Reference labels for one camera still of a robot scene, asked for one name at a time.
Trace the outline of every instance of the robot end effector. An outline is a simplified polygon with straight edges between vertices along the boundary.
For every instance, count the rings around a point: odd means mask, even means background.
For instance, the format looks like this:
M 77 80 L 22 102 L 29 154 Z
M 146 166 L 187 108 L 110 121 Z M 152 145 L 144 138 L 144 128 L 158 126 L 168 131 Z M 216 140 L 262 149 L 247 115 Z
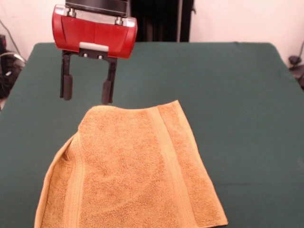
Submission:
M 66 0 L 64 6 L 55 6 L 52 27 L 55 44 L 62 50 L 61 98 L 72 98 L 69 65 L 76 54 L 109 63 L 102 103 L 113 102 L 117 59 L 129 58 L 136 40 L 137 22 L 129 12 L 128 0 Z

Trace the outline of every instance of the green table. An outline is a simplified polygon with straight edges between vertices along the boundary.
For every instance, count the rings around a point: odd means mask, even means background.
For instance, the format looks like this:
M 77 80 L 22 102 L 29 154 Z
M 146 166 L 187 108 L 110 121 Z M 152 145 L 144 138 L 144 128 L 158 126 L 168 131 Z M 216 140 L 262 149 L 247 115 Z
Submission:
M 59 99 L 61 52 L 35 46 L 0 115 L 0 227 L 30 228 L 58 149 L 100 104 L 104 61 L 72 57 L 74 94 Z M 113 105 L 178 99 L 233 228 L 304 226 L 304 96 L 270 44 L 137 43 L 119 60 Z

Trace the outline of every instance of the towel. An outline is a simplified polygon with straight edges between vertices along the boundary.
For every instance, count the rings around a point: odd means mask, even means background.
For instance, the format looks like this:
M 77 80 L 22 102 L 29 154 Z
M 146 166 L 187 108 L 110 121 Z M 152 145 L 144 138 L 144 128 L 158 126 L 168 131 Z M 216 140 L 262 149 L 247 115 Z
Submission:
M 208 228 L 222 205 L 178 101 L 96 106 L 57 152 L 35 228 Z

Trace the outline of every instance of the black cable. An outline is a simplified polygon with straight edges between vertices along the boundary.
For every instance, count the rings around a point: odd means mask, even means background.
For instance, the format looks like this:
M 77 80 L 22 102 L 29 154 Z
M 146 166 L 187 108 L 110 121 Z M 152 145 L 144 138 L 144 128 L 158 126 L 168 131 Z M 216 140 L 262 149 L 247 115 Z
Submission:
M 17 50 L 18 54 L 20 55 L 20 51 L 19 51 L 19 49 L 18 49 L 18 47 L 17 47 L 17 45 L 16 45 L 16 43 L 15 43 L 13 37 L 11 36 L 11 33 L 10 33 L 9 29 L 3 24 L 3 22 L 1 21 L 1 19 L 0 19 L 0 24 L 4 27 L 4 29 L 5 29 L 5 30 L 7 31 L 7 33 L 9 34 L 9 38 L 10 38 L 11 41 L 13 42 L 13 45 L 15 46 L 15 49 Z
M 303 52 L 303 47 L 304 47 L 304 40 L 303 40 L 302 45 L 301 45 L 301 49 L 300 49 L 300 54 L 299 54 L 299 57 L 301 57 L 301 55 L 302 55 L 302 52 Z

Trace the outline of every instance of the black curtain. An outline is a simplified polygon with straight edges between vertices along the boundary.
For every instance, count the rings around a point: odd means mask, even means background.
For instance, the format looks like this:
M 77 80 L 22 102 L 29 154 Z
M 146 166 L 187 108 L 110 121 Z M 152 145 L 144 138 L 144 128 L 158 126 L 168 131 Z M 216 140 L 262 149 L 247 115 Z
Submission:
M 183 0 L 180 40 L 189 41 L 194 0 Z M 178 39 L 179 0 L 132 0 L 131 15 L 137 19 L 136 41 L 173 41 Z

